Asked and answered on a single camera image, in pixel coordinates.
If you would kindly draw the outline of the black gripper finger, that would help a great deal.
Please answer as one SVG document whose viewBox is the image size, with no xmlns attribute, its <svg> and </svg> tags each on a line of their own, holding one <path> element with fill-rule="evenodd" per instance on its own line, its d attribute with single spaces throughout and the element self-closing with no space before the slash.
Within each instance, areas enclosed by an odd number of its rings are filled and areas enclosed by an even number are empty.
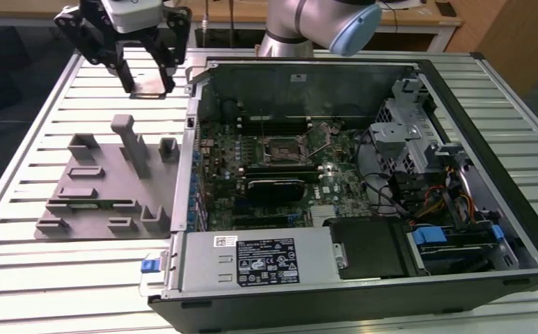
<svg viewBox="0 0 538 334">
<path fill-rule="evenodd" d="M 54 18 L 54 23 L 89 63 L 105 65 L 110 73 L 119 78 L 125 92 L 131 93 L 135 82 L 125 60 L 123 47 L 121 43 L 117 45 L 102 44 L 99 31 L 81 12 L 81 4 L 66 6 Z"/>
<path fill-rule="evenodd" d="M 151 27 L 149 39 L 145 41 L 147 52 L 158 64 L 163 94 L 171 93 L 175 88 L 173 76 L 178 65 L 186 61 L 186 52 L 191 31 L 191 9 L 186 6 L 165 8 L 162 10 L 165 28 Z"/>
</svg>

